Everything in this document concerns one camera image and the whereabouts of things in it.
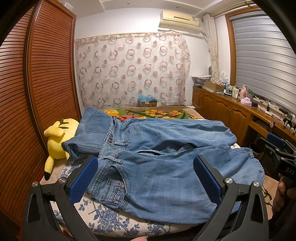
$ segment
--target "sheer curtain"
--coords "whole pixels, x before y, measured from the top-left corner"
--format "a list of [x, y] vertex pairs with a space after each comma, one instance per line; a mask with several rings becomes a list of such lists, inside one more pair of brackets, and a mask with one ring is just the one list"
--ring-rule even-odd
[[209, 14], [203, 16], [205, 31], [207, 34], [207, 43], [209, 45], [211, 62], [212, 62], [212, 78], [211, 81], [219, 80], [219, 62], [218, 62], [218, 38], [216, 24], [213, 17]]
[[78, 82], [85, 107], [136, 106], [139, 94], [184, 104], [190, 53], [182, 34], [134, 33], [79, 39]]

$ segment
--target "window blind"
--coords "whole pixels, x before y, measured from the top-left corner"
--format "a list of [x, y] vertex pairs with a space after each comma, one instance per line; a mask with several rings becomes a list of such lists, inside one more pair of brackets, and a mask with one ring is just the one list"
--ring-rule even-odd
[[232, 21], [237, 56], [236, 86], [246, 85], [296, 112], [296, 55], [264, 11], [239, 14]]

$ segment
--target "blue jeans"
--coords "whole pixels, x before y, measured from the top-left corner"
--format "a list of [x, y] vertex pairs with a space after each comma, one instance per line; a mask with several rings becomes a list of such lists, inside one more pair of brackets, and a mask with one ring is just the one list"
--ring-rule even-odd
[[235, 142], [220, 121], [120, 121], [88, 108], [75, 137], [62, 145], [74, 158], [98, 155], [88, 192], [102, 204], [147, 220], [199, 224], [208, 220], [216, 204], [193, 170], [195, 156], [203, 155], [237, 183], [257, 180], [263, 185], [259, 161], [248, 148], [232, 150]]

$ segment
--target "wooden countertop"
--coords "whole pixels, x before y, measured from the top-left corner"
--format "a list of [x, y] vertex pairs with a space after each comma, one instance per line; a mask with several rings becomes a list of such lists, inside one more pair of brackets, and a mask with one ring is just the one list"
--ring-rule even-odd
[[271, 117], [271, 116], [265, 114], [263, 111], [261, 111], [259, 109], [259, 107], [258, 108], [257, 107], [249, 107], [249, 106], [243, 105], [240, 103], [239, 99], [235, 99], [233, 97], [217, 95], [216, 93], [212, 93], [212, 94], [218, 98], [224, 99], [236, 106], [239, 106], [240, 108], [243, 108], [244, 110], [250, 112], [252, 115], [255, 115], [258, 118], [262, 119], [267, 124], [270, 124], [272, 121], [274, 121], [275, 122], [275, 126], [273, 128], [274, 133], [278, 134], [283, 139], [287, 139], [289, 141], [292, 139], [294, 142], [296, 142], [296, 135], [294, 136], [293, 133], [288, 128], [284, 128], [284, 124], [282, 123], [282, 121], [280, 121], [279, 119], [277, 119], [275, 117]]

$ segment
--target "wall-mounted air conditioner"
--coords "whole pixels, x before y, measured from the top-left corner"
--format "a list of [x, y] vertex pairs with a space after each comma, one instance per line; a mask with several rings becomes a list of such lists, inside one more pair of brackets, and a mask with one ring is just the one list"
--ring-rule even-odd
[[202, 29], [199, 27], [198, 18], [182, 13], [162, 11], [159, 28], [169, 28], [199, 34]]

